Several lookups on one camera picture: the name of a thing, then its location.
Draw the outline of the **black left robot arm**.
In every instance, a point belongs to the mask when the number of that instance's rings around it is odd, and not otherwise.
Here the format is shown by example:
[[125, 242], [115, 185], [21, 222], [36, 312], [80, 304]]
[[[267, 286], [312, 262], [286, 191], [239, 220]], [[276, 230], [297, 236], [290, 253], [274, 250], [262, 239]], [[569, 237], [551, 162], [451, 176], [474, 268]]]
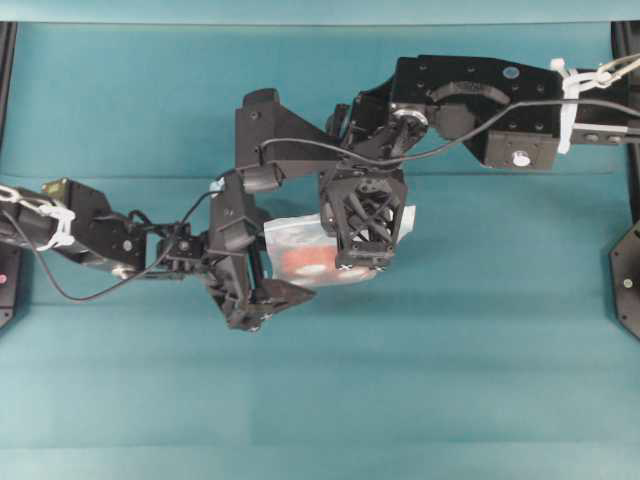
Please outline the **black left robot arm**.
[[311, 300], [313, 291], [268, 277], [264, 223], [268, 216], [227, 171], [195, 201], [209, 204], [209, 226], [195, 234], [189, 219], [154, 223], [133, 210], [121, 214], [104, 193], [61, 178], [41, 191], [1, 188], [1, 241], [54, 251], [67, 260], [118, 277], [120, 286], [143, 279], [196, 277], [231, 329], [256, 331], [273, 315]]

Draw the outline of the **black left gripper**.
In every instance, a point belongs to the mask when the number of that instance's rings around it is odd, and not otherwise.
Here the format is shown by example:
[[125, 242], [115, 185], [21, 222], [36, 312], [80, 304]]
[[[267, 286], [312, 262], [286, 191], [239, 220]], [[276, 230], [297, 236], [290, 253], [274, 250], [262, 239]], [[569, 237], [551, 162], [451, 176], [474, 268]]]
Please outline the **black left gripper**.
[[210, 200], [204, 283], [231, 329], [257, 331], [270, 316], [310, 301], [315, 291], [270, 279], [262, 221], [241, 175], [223, 174]]

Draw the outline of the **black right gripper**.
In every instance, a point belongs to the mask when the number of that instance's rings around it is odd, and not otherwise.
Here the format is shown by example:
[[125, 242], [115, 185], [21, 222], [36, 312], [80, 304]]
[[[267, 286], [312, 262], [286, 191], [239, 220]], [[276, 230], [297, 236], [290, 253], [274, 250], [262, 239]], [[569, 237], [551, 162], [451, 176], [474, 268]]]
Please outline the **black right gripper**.
[[388, 269], [408, 193], [403, 171], [334, 167], [319, 174], [318, 187], [321, 225], [336, 240], [336, 269]]

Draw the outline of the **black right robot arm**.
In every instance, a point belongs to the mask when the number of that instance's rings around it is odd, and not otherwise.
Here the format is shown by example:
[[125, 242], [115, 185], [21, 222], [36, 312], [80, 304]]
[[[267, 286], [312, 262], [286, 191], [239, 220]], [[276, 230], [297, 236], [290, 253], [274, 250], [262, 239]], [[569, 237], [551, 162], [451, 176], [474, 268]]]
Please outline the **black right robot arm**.
[[381, 270], [394, 256], [407, 189], [402, 167], [429, 131], [436, 157], [465, 147], [483, 166], [548, 170], [576, 144], [639, 139], [635, 55], [593, 69], [441, 55], [403, 57], [391, 78], [340, 104], [326, 123], [343, 172], [324, 189], [322, 221], [339, 268]]

